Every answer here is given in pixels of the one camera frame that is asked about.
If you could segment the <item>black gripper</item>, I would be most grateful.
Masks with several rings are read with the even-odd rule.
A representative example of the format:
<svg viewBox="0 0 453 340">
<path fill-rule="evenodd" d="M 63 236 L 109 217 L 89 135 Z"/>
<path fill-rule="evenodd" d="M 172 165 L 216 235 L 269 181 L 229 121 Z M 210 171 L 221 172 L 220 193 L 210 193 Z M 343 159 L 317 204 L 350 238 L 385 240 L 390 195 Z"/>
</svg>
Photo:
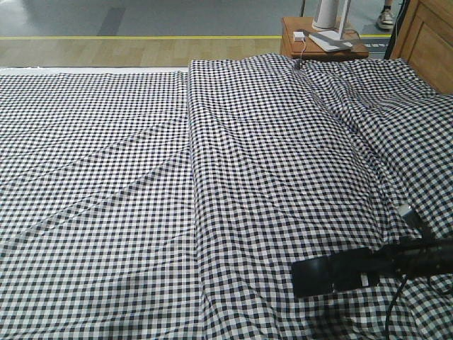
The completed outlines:
<svg viewBox="0 0 453 340">
<path fill-rule="evenodd" d="M 350 249 L 329 257 L 329 273 L 436 276 L 452 273 L 452 239 L 411 242 L 402 247 Z"/>
</svg>

